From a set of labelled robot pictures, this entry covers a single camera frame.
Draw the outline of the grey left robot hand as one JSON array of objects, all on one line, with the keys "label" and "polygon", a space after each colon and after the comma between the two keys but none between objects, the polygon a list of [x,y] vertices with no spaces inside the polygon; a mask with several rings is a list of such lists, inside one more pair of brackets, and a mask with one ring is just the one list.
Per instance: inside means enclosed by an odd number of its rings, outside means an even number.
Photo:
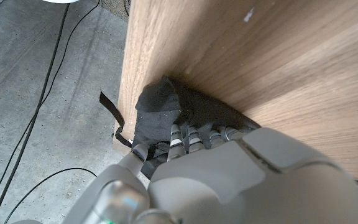
[{"label": "grey left robot hand", "polygon": [[91,183],[66,223],[358,223],[358,184],[317,150],[270,128],[210,134],[185,150],[171,128],[167,161],[149,185],[135,146]]}]

